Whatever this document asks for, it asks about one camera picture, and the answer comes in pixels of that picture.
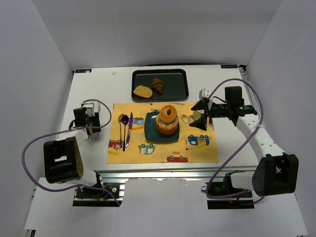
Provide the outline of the glazed orange donut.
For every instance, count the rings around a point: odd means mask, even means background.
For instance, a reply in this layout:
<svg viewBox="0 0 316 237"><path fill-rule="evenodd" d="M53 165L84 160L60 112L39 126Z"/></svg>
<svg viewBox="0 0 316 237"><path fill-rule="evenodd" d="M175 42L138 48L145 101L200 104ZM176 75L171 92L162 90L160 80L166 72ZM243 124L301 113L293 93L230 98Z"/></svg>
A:
<svg viewBox="0 0 316 237"><path fill-rule="evenodd" d="M166 105L161 108L159 118L164 123L172 123L177 117L177 110L172 105Z"/></svg>

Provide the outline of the orange bundt cake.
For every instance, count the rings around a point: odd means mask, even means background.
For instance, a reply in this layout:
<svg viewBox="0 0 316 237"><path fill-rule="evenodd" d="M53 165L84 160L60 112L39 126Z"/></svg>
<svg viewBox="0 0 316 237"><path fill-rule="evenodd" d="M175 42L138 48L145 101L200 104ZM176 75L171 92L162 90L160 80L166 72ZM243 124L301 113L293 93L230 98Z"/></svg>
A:
<svg viewBox="0 0 316 237"><path fill-rule="evenodd" d="M171 135L175 133L175 131L179 127L179 119L175 118L171 123L165 123L160 119L160 116L156 116L156 128L163 135Z"/></svg>

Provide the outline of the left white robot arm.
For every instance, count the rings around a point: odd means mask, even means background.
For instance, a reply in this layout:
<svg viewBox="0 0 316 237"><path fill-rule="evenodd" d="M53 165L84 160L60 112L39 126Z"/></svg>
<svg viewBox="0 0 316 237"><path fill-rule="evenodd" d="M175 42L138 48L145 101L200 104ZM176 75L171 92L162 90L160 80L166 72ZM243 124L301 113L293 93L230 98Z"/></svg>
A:
<svg viewBox="0 0 316 237"><path fill-rule="evenodd" d="M97 171L84 168L79 146L100 132L99 107L85 105L73 110L75 119L69 132L43 145L44 170L48 183L73 183L102 188Z"/></svg>

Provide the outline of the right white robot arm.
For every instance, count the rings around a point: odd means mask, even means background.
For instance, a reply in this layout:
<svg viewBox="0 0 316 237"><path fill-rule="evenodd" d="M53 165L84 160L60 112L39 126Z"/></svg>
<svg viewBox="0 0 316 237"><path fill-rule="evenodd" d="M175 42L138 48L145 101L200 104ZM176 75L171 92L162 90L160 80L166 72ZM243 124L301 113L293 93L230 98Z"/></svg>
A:
<svg viewBox="0 0 316 237"><path fill-rule="evenodd" d="M211 92L203 88L192 111L202 112L201 117L190 124L202 130L207 130L207 124L213 118L228 118L245 136L258 160L253 172L228 172L220 186L209 182L205 190L209 198L237 197L251 191L266 197L295 191L298 158L281 149L261 126L257 111L244 103L240 86L225 87L223 104L214 103Z"/></svg>

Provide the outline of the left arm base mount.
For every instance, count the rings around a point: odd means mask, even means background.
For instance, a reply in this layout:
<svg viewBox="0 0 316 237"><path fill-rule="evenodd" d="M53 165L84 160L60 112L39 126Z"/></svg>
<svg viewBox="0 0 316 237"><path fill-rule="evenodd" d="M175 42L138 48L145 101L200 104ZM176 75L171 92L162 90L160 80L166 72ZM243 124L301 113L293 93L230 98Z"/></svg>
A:
<svg viewBox="0 0 316 237"><path fill-rule="evenodd" d="M122 203L120 183L105 183L104 190L78 188L75 191L74 207L119 207Z"/></svg>

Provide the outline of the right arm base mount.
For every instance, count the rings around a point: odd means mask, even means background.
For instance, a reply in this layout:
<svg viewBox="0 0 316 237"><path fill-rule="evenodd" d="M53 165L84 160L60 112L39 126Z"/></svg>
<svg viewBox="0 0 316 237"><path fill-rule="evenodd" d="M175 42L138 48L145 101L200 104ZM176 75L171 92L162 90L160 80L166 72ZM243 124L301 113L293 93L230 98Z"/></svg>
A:
<svg viewBox="0 0 316 237"><path fill-rule="evenodd" d="M207 198L209 210L254 209L252 192L238 194L243 192L243 189L232 186L231 175L233 173L238 173L238 171L228 172L223 181L211 183L207 194L215 198Z"/></svg>

